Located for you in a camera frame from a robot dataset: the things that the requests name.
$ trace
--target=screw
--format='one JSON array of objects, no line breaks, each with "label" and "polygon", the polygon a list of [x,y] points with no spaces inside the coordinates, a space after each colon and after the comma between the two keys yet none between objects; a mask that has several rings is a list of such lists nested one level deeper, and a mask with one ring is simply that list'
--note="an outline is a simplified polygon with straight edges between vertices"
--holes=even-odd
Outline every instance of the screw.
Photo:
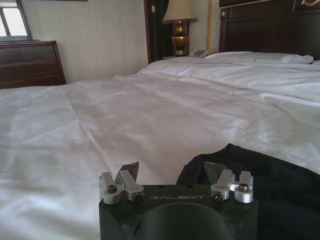
[{"label": "screw", "polygon": [[109,194],[114,194],[117,192],[117,186],[116,185],[109,185],[107,187],[107,191]]},{"label": "screw", "polygon": [[239,184],[239,190],[241,192],[249,192],[249,185],[245,183]]},{"label": "screw", "polygon": [[133,202],[139,204],[143,201],[144,195],[140,192],[137,192],[133,195]]},{"label": "screw", "polygon": [[213,199],[216,200],[217,202],[222,202],[223,198],[220,194],[214,194]]}]

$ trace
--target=white duvet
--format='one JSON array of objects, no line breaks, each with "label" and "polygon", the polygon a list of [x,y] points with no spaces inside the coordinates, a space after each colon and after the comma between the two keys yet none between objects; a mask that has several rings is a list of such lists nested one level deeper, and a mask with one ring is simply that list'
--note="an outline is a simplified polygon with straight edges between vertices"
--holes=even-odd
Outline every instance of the white duvet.
[{"label": "white duvet", "polygon": [[0,240],[98,240],[98,177],[135,161],[174,184],[232,143],[320,173],[319,65],[175,58],[0,102]]}]

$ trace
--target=black jacket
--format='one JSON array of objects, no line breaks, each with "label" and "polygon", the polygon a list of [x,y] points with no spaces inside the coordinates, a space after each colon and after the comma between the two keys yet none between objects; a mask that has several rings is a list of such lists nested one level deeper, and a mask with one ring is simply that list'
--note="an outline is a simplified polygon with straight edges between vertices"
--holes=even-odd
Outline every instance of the black jacket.
[{"label": "black jacket", "polygon": [[224,164],[236,176],[251,172],[259,202],[259,240],[320,240],[320,175],[228,144],[216,153],[196,156],[184,166],[177,184],[209,184],[205,161]]}]

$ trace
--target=telephone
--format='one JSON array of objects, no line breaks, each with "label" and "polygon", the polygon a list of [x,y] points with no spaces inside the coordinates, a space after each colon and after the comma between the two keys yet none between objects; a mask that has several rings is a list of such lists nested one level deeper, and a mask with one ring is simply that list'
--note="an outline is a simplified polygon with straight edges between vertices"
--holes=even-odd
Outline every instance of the telephone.
[{"label": "telephone", "polygon": [[195,50],[193,50],[189,57],[195,57],[195,58],[204,58],[208,55],[208,50],[204,47],[197,47]]}]

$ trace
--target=white pillow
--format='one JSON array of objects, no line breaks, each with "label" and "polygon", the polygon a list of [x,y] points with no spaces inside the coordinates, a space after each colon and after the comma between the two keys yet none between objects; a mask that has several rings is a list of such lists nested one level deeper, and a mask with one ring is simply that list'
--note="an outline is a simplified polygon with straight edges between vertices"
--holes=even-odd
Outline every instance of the white pillow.
[{"label": "white pillow", "polygon": [[210,56],[206,56],[205,59],[220,59],[265,64],[310,64],[314,61],[314,57],[309,55],[300,56],[298,54],[252,51],[220,52],[212,54]]}]

